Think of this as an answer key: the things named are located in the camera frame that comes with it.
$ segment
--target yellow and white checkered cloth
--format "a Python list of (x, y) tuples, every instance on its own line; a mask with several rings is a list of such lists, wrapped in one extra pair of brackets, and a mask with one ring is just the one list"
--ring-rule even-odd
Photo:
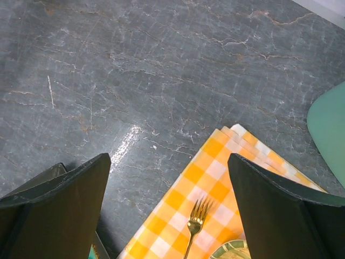
[(239, 153), (272, 172), (323, 191), (241, 125), (216, 129), (118, 259), (182, 258), (189, 239), (187, 221), (191, 209), (197, 199), (206, 196), (215, 203), (194, 239), (189, 257), (207, 259), (221, 244), (244, 239), (227, 169), (231, 153)]

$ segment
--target black object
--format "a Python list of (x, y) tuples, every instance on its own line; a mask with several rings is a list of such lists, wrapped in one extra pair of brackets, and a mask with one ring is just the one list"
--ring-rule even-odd
[(0, 259), (88, 258), (110, 164), (57, 164), (0, 199)]
[(239, 154), (228, 167), (252, 259), (344, 259), (345, 199), (283, 178)]

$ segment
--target orange checkered tablecloth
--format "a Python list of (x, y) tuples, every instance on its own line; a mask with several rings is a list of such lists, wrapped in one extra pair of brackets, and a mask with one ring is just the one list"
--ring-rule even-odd
[(215, 203), (194, 239), (189, 257), (207, 259), (221, 244), (244, 239), (227, 169), (231, 153), (239, 153), (272, 172), (323, 191), (241, 125), (216, 129), (118, 259), (182, 258), (189, 239), (189, 214), (196, 200), (206, 196)]

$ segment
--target green chair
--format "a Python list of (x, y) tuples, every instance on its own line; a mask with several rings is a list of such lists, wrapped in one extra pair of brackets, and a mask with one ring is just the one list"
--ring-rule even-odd
[(307, 125), (323, 159), (345, 187), (345, 82), (312, 104)]

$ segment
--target rounded green edge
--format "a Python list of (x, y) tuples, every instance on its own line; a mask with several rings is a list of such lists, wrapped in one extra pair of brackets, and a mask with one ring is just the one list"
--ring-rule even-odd
[(226, 252), (233, 250), (234, 248), (247, 248), (247, 241), (245, 240), (232, 240), (222, 244), (211, 256), (209, 259), (218, 259)]

